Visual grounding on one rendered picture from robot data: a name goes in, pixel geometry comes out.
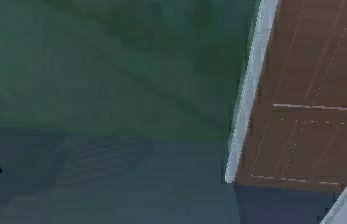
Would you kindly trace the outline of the brown wooden room door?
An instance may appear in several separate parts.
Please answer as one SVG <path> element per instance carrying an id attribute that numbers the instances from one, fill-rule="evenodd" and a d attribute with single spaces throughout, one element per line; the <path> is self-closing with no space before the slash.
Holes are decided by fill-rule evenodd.
<path id="1" fill-rule="evenodd" d="M 347 186 L 347 0 L 280 0 L 235 181 Z"/>

